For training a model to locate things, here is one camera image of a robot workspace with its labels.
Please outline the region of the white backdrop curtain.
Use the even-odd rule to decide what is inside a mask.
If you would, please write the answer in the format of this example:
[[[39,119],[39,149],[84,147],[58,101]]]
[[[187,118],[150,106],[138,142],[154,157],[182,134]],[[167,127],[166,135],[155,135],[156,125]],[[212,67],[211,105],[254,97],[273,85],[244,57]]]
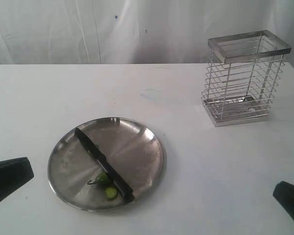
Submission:
[[[0,64],[204,63],[208,39],[269,30],[294,0],[0,0]]]

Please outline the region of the round steel plate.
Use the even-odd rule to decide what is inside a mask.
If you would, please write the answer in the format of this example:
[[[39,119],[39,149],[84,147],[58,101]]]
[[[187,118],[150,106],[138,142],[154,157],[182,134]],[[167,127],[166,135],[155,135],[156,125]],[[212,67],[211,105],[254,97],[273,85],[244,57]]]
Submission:
[[[102,117],[66,133],[48,162],[52,191],[85,211],[109,211],[137,201],[157,185],[166,152],[143,124]]]

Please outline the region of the black kitchen knife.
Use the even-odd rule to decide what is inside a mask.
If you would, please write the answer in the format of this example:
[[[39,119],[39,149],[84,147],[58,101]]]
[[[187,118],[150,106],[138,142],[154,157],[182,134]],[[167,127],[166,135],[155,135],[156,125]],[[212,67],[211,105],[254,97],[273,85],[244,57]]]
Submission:
[[[79,139],[84,149],[91,154],[109,175],[114,185],[117,187],[121,196],[126,202],[134,201],[132,187],[119,175],[119,173],[108,163],[106,156],[98,149],[98,147],[84,134],[79,128],[75,128],[74,135]]]

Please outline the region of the round cut cucumber slice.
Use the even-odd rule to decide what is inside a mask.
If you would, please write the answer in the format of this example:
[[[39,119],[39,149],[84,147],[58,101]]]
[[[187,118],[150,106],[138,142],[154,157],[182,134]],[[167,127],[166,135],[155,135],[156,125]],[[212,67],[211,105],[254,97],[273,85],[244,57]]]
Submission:
[[[118,196],[118,190],[114,187],[107,187],[104,192],[107,200],[114,200]]]

